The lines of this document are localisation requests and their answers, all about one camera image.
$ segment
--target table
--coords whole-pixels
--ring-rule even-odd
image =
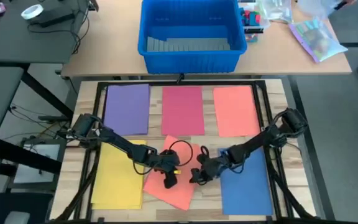
[[[137,51],[141,0],[99,0],[98,13],[89,13],[90,28],[80,52],[63,67],[62,75],[133,76],[147,75],[143,56]],[[306,18],[293,3],[295,22]],[[328,20],[325,21],[334,34]],[[315,64],[286,24],[272,22],[249,44],[232,74],[237,75],[327,75],[348,74],[351,68],[344,54]]]
[[[270,107],[273,116],[287,107],[284,89],[281,80],[265,80],[267,93],[270,100]],[[98,82],[83,82],[81,84],[78,101],[75,108],[74,123],[79,114],[92,113],[96,96]],[[236,138],[219,138],[216,126],[216,116],[214,114],[214,105],[212,98],[213,86],[203,86],[204,102],[204,136],[183,136],[180,139],[187,140],[195,144],[204,144],[210,149],[226,147],[231,144],[244,142],[250,137]],[[98,113],[101,117],[104,105],[104,93],[102,92],[99,102]],[[165,136],[161,135],[161,115],[162,115],[162,87],[153,86],[150,94],[150,120],[149,132],[146,136],[126,136],[127,139],[145,139],[149,146],[160,149],[163,146]],[[291,143],[297,144],[296,140],[290,140]],[[65,207],[70,203],[74,194],[78,190],[80,183],[81,170],[84,161],[85,151],[77,147],[78,143],[71,142],[66,149],[63,159],[58,187],[55,194],[55,200],[51,211],[50,218],[56,218]],[[282,160],[284,164],[287,182],[290,190],[306,208],[307,211],[314,214],[314,207],[311,200],[310,190],[305,175],[305,170],[297,149],[285,146],[283,148]],[[193,196],[193,203],[187,212],[174,209],[171,205],[156,200],[151,195],[144,193],[144,204],[142,210],[98,210],[93,212],[92,221],[98,217],[104,217],[106,222],[123,222],[123,221],[239,221],[239,220],[265,220],[265,216],[225,216],[221,211],[220,181],[214,180],[205,186],[197,187]],[[88,203],[88,196],[85,195],[80,217],[85,217],[85,208]]]
[[[86,9],[86,0],[66,0],[62,1],[62,3],[74,9],[79,7],[83,10]],[[72,110],[42,86],[27,70],[31,63],[67,63],[76,41],[69,32],[54,32],[51,34],[30,32],[27,27],[28,23],[21,18],[20,14],[24,9],[34,4],[39,4],[39,2],[37,0],[20,0],[13,1],[7,5],[7,11],[0,20],[0,65],[23,68],[25,72],[22,81],[67,118],[71,119],[73,116]],[[56,4],[61,3],[57,0],[48,0],[42,3],[45,10],[56,6]],[[74,23],[70,20],[44,29],[37,26],[32,27],[32,29],[42,32],[70,30],[73,23],[73,32],[78,32],[84,17],[84,14],[79,13]]]

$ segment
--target wooden tabletop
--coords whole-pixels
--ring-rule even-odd
[[[283,111],[287,107],[284,89],[281,80],[266,80],[266,84],[270,106],[272,108],[273,116],[275,116],[278,112]],[[83,82],[81,84],[73,123],[76,121],[79,114],[92,113],[97,86],[98,82]],[[212,96],[213,88],[214,86],[203,86],[205,135],[179,137],[180,139],[187,140],[191,143],[205,145],[211,152],[215,149],[239,144],[250,139],[250,137],[220,138],[218,136],[218,127],[216,125],[216,115]],[[105,94],[102,92],[99,104],[99,116],[101,116],[101,113],[103,112],[104,97]],[[165,139],[165,136],[161,135],[161,119],[162,87],[153,86],[150,92],[148,135],[126,136],[125,138],[144,139],[149,146],[161,149]],[[264,120],[265,124],[267,124],[265,113]],[[291,139],[290,143],[297,145],[297,141],[294,139]],[[84,149],[78,147],[69,147],[66,150],[50,218],[55,218],[61,214],[76,194],[80,182],[84,154]],[[285,146],[283,148],[282,160],[289,189],[308,212],[315,214],[300,152],[294,147]],[[281,209],[282,211],[285,211],[282,197],[283,195],[280,194],[279,199],[282,203]],[[86,205],[87,199],[88,197],[86,196],[83,205]],[[85,216],[85,207],[86,206],[83,206],[83,211],[81,213],[82,217]],[[107,222],[265,220],[265,216],[223,215],[219,179],[204,186],[197,186],[190,209],[185,212],[177,210],[171,205],[144,192],[144,201],[141,210],[94,210],[92,221],[96,221],[98,217],[105,217],[105,221]]]
[[[90,12],[89,32],[81,41],[78,54],[63,67],[64,76],[147,75],[143,56],[137,51],[141,0],[98,0],[99,12]],[[307,18],[293,3],[295,22]],[[325,21],[334,34],[328,20]],[[81,28],[84,33],[86,24]],[[327,75],[349,74],[351,68],[344,54],[319,64],[313,62],[287,24],[272,22],[250,43],[241,55],[234,74],[239,75]]]

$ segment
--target blue bin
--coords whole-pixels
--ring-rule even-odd
[[[238,8],[237,0],[143,0],[138,51],[147,71],[233,72],[247,50]],[[161,43],[168,39],[226,39],[228,45],[226,50],[151,52],[147,46],[150,38]]]

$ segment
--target yellow object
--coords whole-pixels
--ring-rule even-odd
[[[130,141],[146,144],[143,140]],[[136,164],[138,172],[144,167]],[[98,173],[92,194],[93,209],[141,209],[143,175],[136,174],[133,162],[116,147],[102,143]]]

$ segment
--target tape roll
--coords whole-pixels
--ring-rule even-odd
[[[39,14],[41,14],[41,12],[43,10],[44,9],[40,4],[36,4],[36,5],[28,7],[26,10],[24,10],[22,12],[22,17],[25,20],[29,20],[29,19],[32,19],[32,18],[38,16]]]

